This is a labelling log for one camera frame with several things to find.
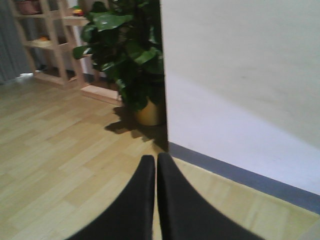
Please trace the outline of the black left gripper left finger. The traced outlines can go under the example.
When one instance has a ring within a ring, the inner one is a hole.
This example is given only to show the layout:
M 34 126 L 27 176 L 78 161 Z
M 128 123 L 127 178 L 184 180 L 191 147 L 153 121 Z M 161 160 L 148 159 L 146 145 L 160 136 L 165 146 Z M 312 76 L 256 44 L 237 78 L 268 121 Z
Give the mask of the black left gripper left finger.
M 151 240 L 155 203 L 155 159 L 143 155 L 112 204 L 70 240 Z

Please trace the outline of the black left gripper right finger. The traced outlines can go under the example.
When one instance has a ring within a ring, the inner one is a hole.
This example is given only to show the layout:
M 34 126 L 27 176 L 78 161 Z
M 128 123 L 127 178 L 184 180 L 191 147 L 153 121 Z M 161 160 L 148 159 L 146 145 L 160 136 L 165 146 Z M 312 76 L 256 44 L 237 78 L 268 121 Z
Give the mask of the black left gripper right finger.
M 259 240 L 208 203 L 168 153 L 157 157 L 157 203 L 164 240 Z

